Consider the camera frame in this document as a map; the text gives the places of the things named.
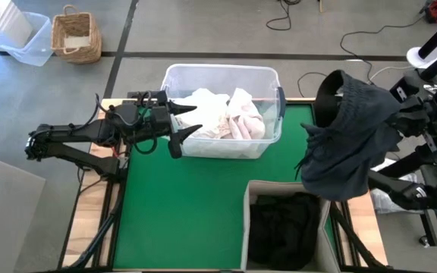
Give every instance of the gray floor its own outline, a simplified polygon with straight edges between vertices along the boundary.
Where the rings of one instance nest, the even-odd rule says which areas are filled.
[[[54,16],[69,1],[14,0],[23,11]],[[115,52],[120,42],[131,0],[73,0],[81,11],[92,12],[100,26],[103,50]],[[325,0],[318,12],[316,0],[303,0],[291,7],[292,30],[267,29],[266,21],[283,15],[275,0],[140,0],[130,29],[126,52],[233,52],[343,55],[341,36],[350,31],[378,30],[384,24],[408,24],[419,15],[424,0]],[[350,36],[345,47],[362,55],[402,56],[412,46],[421,46],[437,25],[420,21],[408,29],[390,29],[375,36]],[[56,159],[40,163],[25,159],[27,133],[39,123],[84,122],[93,109],[93,94],[104,93],[114,58],[85,66],[51,58],[43,67],[17,63],[0,56],[0,160],[47,180],[35,217],[15,270],[42,271],[57,265],[77,192],[76,168]],[[300,75],[343,69],[361,80],[367,65],[358,61],[282,61],[237,59],[124,58],[113,98],[130,91],[158,89],[166,68],[174,63],[244,64],[273,67],[279,73],[288,97],[298,97]],[[373,72],[382,67],[406,66],[405,62],[373,62]],[[401,71],[389,70],[374,79],[389,88]],[[315,96],[321,76],[308,75],[300,82],[305,96]],[[404,140],[399,156],[409,154],[417,139]],[[88,146],[78,146],[85,150]],[[416,215],[380,215],[388,260],[395,268],[436,271],[437,247],[423,249],[423,235]]]

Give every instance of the clear plastic box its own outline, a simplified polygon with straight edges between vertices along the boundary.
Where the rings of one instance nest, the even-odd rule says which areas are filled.
[[[188,97],[199,88],[230,97],[236,88],[246,90],[263,117],[266,135],[262,140],[188,137],[181,147],[183,155],[255,159],[281,137],[286,99],[274,69],[223,64],[174,64],[166,71],[161,90],[166,90],[168,98],[173,100]],[[179,129],[176,121],[174,129]]]
[[[24,64],[43,66],[52,56],[52,22],[41,14],[23,12],[33,32],[23,48],[15,48],[6,36],[0,35],[0,48]]]

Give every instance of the white laundry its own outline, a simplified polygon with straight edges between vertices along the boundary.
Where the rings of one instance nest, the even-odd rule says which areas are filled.
[[[227,101],[230,99],[226,94],[214,94],[205,88],[197,89],[183,99],[175,99],[179,105],[192,105],[196,109],[176,116],[180,127],[190,127],[202,124],[191,137],[220,139],[231,133],[227,120]]]
[[[235,140],[261,140],[266,132],[263,117],[244,89],[236,88],[228,103],[227,119]]]

